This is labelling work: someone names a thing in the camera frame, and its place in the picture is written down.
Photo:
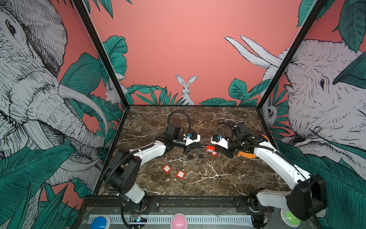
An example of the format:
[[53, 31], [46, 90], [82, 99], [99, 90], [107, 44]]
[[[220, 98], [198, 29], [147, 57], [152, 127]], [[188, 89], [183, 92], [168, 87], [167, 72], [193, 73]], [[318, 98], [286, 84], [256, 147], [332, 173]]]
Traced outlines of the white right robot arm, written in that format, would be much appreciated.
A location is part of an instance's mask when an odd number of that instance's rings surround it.
[[327, 185], [320, 175], [311, 175], [280, 153], [261, 134], [249, 132], [245, 123], [226, 123], [232, 130], [232, 137], [224, 133], [211, 137], [211, 143], [220, 146], [227, 157], [235, 151], [248, 151], [263, 160], [278, 174], [290, 191], [259, 189], [250, 194], [249, 205], [253, 211], [273, 207], [291, 212], [300, 220], [307, 220], [328, 207]]

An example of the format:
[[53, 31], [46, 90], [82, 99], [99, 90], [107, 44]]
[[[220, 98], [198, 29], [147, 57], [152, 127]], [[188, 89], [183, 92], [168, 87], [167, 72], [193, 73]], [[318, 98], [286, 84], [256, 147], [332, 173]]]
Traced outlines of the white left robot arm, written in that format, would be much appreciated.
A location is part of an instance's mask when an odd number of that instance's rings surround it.
[[180, 130], [180, 124], [168, 124], [166, 131], [155, 137], [152, 143], [131, 150], [118, 149], [104, 170], [105, 191], [118, 193], [136, 205], [143, 205], [147, 201], [147, 193], [136, 184], [142, 165], [167, 154], [175, 147], [181, 147], [184, 149], [184, 153], [188, 153], [190, 150], [201, 149], [203, 146], [198, 133], [188, 133], [180, 137]]

